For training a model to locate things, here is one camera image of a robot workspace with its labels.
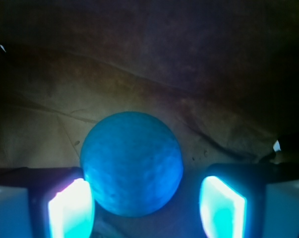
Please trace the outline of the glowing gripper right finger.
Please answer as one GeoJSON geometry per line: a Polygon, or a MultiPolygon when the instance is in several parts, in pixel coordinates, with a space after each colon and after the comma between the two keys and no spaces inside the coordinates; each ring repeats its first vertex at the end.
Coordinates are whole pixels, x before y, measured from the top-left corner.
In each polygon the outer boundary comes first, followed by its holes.
{"type": "Polygon", "coordinates": [[[199,212],[209,238],[299,238],[299,164],[213,164],[199,212]]]}

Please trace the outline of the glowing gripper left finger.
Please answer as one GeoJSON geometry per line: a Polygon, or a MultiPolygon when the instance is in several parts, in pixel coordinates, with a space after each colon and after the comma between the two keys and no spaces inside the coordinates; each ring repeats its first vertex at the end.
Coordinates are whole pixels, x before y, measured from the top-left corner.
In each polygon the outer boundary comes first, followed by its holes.
{"type": "Polygon", "coordinates": [[[88,238],[94,213],[79,167],[0,169],[0,238],[88,238]]]}

